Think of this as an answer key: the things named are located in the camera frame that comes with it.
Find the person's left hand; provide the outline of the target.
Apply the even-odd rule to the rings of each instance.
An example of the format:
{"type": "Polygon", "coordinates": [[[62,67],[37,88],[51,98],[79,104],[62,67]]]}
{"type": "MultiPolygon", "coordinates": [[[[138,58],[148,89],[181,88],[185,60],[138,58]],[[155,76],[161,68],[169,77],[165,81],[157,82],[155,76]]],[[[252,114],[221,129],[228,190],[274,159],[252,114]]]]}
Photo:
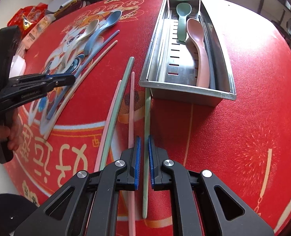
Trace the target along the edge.
{"type": "Polygon", "coordinates": [[[21,136],[23,126],[18,115],[13,117],[13,123],[11,128],[0,125],[0,142],[7,140],[7,146],[9,150],[16,151],[23,143],[21,136]]]}

